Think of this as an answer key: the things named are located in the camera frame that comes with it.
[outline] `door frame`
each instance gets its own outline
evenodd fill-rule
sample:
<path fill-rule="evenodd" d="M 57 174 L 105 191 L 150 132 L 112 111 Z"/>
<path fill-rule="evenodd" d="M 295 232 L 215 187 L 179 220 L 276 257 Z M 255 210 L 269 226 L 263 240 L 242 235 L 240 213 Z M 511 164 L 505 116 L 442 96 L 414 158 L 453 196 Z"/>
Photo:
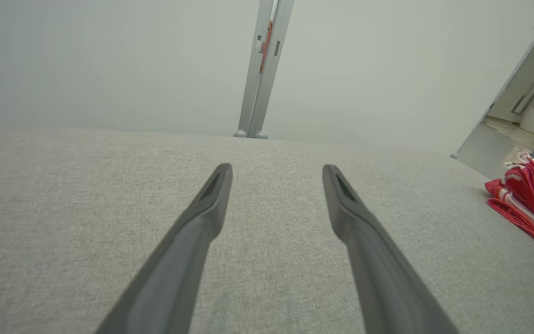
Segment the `door frame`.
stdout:
<path fill-rule="evenodd" d="M 262 131 L 263 121 L 265 121 L 265 114 L 267 114 L 271 89 L 275 82 L 277 66 L 280 63 L 280 56 L 284 49 L 284 41 L 286 39 L 286 32 L 288 30 L 293 8 L 294 0 L 279 0 L 277 3 L 275 18 L 273 19 L 273 30 L 271 31 L 271 38 L 266 51 L 267 57 L 265 58 L 263 74 L 261 76 L 261 82 L 259 83 L 257 98 L 254 103 L 250 132 L 248 132 L 249 138 L 268 138 L 267 133 Z"/>
<path fill-rule="evenodd" d="M 267 47 L 265 40 L 269 32 L 269 21 L 272 10 L 273 0 L 259 0 L 257 23 L 254 27 L 250 59 L 248 60 L 248 72 L 246 73 L 246 85 L 244 86 L 244 96 L 240 110 L 240 120 L 238 122 L 238 131 L 234 133 L 235 137 L 246 138 L 249 134 L 254 102 L 261 80 L 261 63 L 263 62 L 263 53 Z"/>
<path fill-rule="evenodd" d="M 525 61 L 525 59 L 527 58 L 528 54 L 532 51 L 534 47 L 534 40 L 532 41 L 532 43 L 528 46 L 528 49 L 525 53 L 525 55 L 523 55 L 523 57 L 521 58 L 521 60 L 519 61 L 519 63 L 517 64 L 517 66 L 515 67 L 515 69 L 512 71 L 512 73 L 510 74 L 510 76 L 508 77 L 508 79 L 506 80 L 506 82 L 504 83 L 504 85 L 502 86 L 502 88 L 500 89 L 500 91 L 498 92 L 498 95 L 496 95 L 496 97 L 494 97 L 494 99 L 492 100 L 492 103 L 489 104 L 488 108 L 485 110 L 485 112 L 483 113 L 483 115 L 481 116 L 481 118 L 479 119 L 479 121 L 475 124 L 475 126 L 473 127 L 473 129 L 471 130 L 471 132 L 469 133 L 469 135 L 467 136 L 467 138 L 464 140 L 464 141 L 467 141 L 471 135 L 473 135 L 473 133 L 475 132 L 475 130 L 477 130 L 477 127 L 479 127 L 479 125 L 481 125 L 481 121 L 483 121 L 483 119 L 487 116 L 487 114 L 490 112 L 490 109 L 491 107 L 494 105 L 494 103 L 496 103 L 496 101 L 498 101 L 498 99 L 500 99 L 500 96 L 502 95 L 502 93 L 504 93 L 506 87 L 508 86 L 508 84 L 510 84 L 510 82 L 512 81 L 512 78 L 515 76 L 515 74 L 517 73 L 517 71 L 519 70 L 519 68 L 521 68 L 521 65 L 522 63 Z M 451 154 L 451 157 L 453 158 L 456 158 L 458 156 L 458 152 L 461 150 L 461 148 L 463 147 L 463 144 L 464 142 L 460 145 L 460 147 L 458 148 L 457 152 Z"/>

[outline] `floor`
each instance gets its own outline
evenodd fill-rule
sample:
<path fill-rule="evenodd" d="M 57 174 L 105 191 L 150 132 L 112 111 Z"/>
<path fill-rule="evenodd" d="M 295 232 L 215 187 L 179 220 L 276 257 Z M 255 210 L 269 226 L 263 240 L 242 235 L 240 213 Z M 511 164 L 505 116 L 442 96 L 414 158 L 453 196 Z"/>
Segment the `floor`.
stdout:
<path fill-rule="evenodd" d="M 534 148 L 534 133 L 525 131 L 518 125 L 497 120 L 483 120 L 483 123 L 485 123 L 485 125 L 488 127 L 495 129 L 502 135 L 506 135 L 507 137 L 510 137 L 521 144 L 525 144 L 530 148 Z"/>
<path fill-rule="evenodd" d="M 468 137 L 458 150 L 457 160 L 475 169 L 489 179 L 501 178 L 506 172 L 505 162 L 518 161 L 517 155 L 521 151 L 532 151 L 534 145 L 526 145 L 514 140 L 502 131 L 481 123 Z M 517 132 L 518 138 L 525 140 L 525 134 Z"/>

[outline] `gray upholstered surface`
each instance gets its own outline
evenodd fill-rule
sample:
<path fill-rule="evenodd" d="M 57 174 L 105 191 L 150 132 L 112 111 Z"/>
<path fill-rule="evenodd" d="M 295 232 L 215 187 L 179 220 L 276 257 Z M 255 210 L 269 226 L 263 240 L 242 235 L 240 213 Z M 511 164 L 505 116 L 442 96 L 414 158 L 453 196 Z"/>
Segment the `gray upholstered surface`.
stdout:
<path fill-rule="evenodd" d="M 234 168 L 193 333 L 360 332 L 321 182 L 340 167 L 463 333 L 534 333 L 534 241 L 484 177 L 426 152 L 0 131 L 0 333 L 90 333 L 214 167 Z"/>

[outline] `door handle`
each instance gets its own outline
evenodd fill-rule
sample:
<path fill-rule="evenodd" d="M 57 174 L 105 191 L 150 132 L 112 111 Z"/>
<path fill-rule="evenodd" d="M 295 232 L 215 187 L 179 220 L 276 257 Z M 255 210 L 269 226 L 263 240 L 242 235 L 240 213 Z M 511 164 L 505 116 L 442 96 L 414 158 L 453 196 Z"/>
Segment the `door handle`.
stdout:
<path fill-rule="evenodd" d="M 254 50 L 258 51 L 259 53 L 263 53 L 263 42 L 261 41 L 260 35 L 257 37 L 257 42 L 254 45 Z"/>

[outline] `gray tong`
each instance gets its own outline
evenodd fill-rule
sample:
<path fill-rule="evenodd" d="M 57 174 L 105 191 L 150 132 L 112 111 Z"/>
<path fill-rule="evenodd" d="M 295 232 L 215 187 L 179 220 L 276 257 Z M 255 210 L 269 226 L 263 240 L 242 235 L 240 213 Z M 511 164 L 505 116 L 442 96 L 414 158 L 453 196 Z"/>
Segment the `gray tong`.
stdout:
<path fill-rule="evenodd" d="M 369 334 L 457 330 L 341 171 L 323 167 L 333 231 L 347 246 Z M 184 334 L 210 242 L 220 233 L 232 166 L 219 165 L 97 330 L 98 334 Z"/>

